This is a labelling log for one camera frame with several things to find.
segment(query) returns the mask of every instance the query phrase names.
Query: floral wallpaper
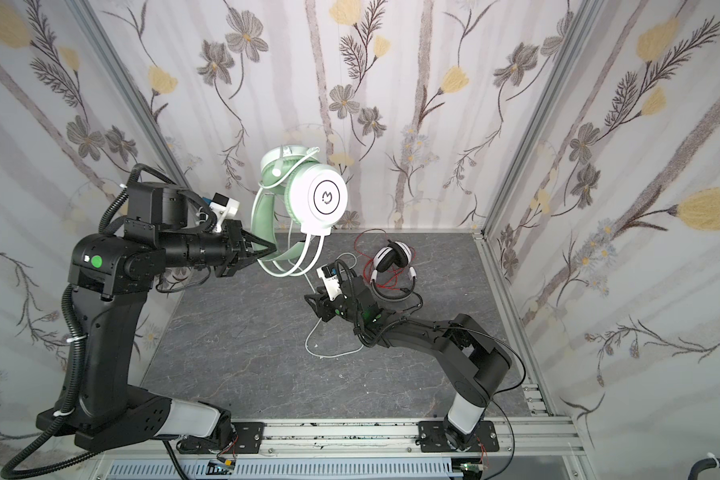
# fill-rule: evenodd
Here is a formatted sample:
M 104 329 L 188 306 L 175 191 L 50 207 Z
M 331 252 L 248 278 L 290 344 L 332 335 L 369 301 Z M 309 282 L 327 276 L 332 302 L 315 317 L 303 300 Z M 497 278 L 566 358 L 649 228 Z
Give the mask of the floral wallpaper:
M 170 90 L 160 72 L 151 78 L 160 94 Z M 34 418 L 53 405 L 64 380 L 60 297 L 72 248 L 96 232 L 136 162 L 161 168 L 127 111 L 65 4 L 0 0 L 0 467 L 39 434 Z M 170 278 L 180 282 L 186 272 Z M 165 295 L 147 302 L 132 383 L 140 383 L 177 302 Z M 79 452 L 70 437 L 46 446 L 23 465 Z M 79 474 L 71 468 L 57 478 Z
M 488 239 L 548 400 L 598 478 L 684 478 L 720 456 L 720 2 L 605 2 L 526 165 Z
M 316 145 L 348 184 L 340 229 L 482 227 L 578 6 L 91 4 L 193 187 L 247 222 L 261 156 Z

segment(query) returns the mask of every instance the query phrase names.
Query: white and green headphones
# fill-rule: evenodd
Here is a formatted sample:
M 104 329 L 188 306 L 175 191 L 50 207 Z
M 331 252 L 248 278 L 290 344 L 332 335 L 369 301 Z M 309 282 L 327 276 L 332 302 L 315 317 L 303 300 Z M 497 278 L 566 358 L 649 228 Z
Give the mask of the white and green headphones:
M 347 209 L 347 185 L 335 168 L 315 158 L 319 151 L 317 147 L 283 145 L 262 157 L 262 181 L 253 199 L 251 233 L 276 244 L 275 196 L 281 195 L 288 216 L 301 225 L 302 233 L 306 234 L 304 241 L 287 251 L 277 251 L 259 260 L 272 276 L 298 276 L 310 271 L 320 257 L 325 237 L 331 234 L 331 228 Z M 313 236 L 320 237 L 317 252 L 307 268 L 300 270 Z M 288 270 L 278 264 L 295 258 L 298 261 Z M 272 272 L 264 262 L 272 262 L 280 273 Z

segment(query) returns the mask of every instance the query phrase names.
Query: yellow flower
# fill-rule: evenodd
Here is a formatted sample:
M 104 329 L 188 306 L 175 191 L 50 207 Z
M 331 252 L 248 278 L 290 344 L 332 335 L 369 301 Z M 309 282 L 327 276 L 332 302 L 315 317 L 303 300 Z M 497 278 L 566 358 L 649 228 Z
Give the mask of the yellow flower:
M 545 189 L 541 189 L 536 194 L 536 198 L 530 201 L 530 209 L 536 210 L 541 206 L 541 213 L 548 214 L 550 212 L 550 195 Z
M 637 39 L 637 56 L 644 62 L 655 62 L 670 46 L 677 33 L 677 17 L 654 26 Z
M 670 213 L 695 230 L 720 230 L 720 187 L 696 192 Z
M 445 72 L 443 82 L 440 84 L 440 90 L 444 93 L 452 94 L 464 88 L 468 83 L 469 78 L 467 78 L 464 70 L 461 70 L 461 67 L 451 67 Z
M 337 24 L 354 25 L 360 21 L 360 0 L 336 0 L 328 10 Z
M 159 94 L 169 94 L 176 90 L 176 84 L 179 83 L 179 81 L 171 77 L 168 72 L 165 72 L 162 68 L 155 65 L 150 67 L 149 78 L 150 86 Z
M 0 43 L 11 48 L 28 47 L 32 40 L 29 29 L 9 4 L 0 2 Z
M 655 89 L 653 89 L 653 93 L 643 104 L 643 108 L 640 110 L 640 112 L 643 115 L 653 115 L 662 111 L 665 106 L 666 97 L 664 96 L 664 90 L 662 89 L 662 87 L 656 87 Z
M 59 47 L 59 54 L 64 61 L 74 71 L 80 70 L 80 57 L 77 56 L 77 52 L 74 48 Z
M 328 159 L 336 165 L 344 165 L 345 167 L 351 167 L 355 164 L 355 159 L 350 157 L 345 152 L 336 152 L 330 154 Z
M 377 57 L 383 57 L 385 53 L 389 52 L 390 41 L 381 35 L 376 35 L 376 39 L 373 41 L 373 54 Z

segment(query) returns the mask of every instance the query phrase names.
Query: gray marble floor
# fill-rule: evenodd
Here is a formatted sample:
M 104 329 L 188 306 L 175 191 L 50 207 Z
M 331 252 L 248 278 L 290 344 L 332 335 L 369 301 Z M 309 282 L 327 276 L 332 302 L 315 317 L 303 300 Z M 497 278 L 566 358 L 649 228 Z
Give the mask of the gray marble floor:
M 416 291 L 424 298 L 416 317 L 450 320 L 467 313 L 489 334 L 506 340 L 471 235 L 392 237 L 416 249 Z M 327 237 L 319 264 L 353 252 L 354 240 L 354 234 Z M 383 234 L 366 234 L 358 248 L 373 255 L 383 245 Z M 364 264 L 360 261 L 356 271 Z M 315 274 L 310 277 L 318 281 Z M 274 278 L 257 265 L 188 290 L 143 386 L 228 408 L 233 418 L 422 417 L 448 412 L 454 390 L 431 356 L 382 347 L 337 359 L 310 356 L 304 340 L 317 319 L 303 296 L 311 292 L 304 278 Z M 339 318 L 321 323 L 309 340 L 310 350 L 323 355 L 358 345 L 350 324 Z M 518 379 L 513 366 L 504 384 Z M 509 416 L 530 414 L 519 389 L 497 400 Z M 487 415 L 500 413 L 491 405 Z

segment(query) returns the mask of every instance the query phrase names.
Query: headphones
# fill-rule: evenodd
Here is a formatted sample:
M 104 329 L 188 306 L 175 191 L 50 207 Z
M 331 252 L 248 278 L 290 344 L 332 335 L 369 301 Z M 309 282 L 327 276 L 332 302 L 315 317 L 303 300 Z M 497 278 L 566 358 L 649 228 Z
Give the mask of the headphones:
M 331 228 L 347 209 L 347 185 L 335 168 L 320 163 L 315 158 L 320 149 L 301 145 L 281 145 L 262 157 L 262 181 L 253 199 L 251 209 L 251 233 L 273 244 L 275 240 L 275 196 L 280 195 L 286 211 L 294 222 L 301 225 L 306 239 L 297 242 L 285 252 L 277 251 L 263 257 L 259 264 L 272 276 L 298 276 L 308 272 L 317 263 L 322 244 Z M 307 268 L 298 270 L 304 262 L 309 242 L 320 237 L 317 253 Z M 298 261 L 286 270 L 278 261 Z M 272 262 L 281 273 L 270 271 L 264 264 Z
M 404 244 L 403 242 L 393 242 L 387 240 L 388 245 L 378 251 L 373 257 L 373 274 L 371 274 L 371 288 L 384 300 L 390 302 L 402 302 L 413 294 L 414 288 L 416 288 L 416 270 L 410 266 L 408 268 L 408 278 L 411 279 L 411 286 L 408 288 L 401 288 L 403 292 L 402 296 L 388 296 L 385 295 L 376 285 L 376 277 L 379 272 L 385 272 L 389 270 L 392 265 L 397 265 L 399 268 L 405 268 L 413 260 L 413 251 L 411 247 Z

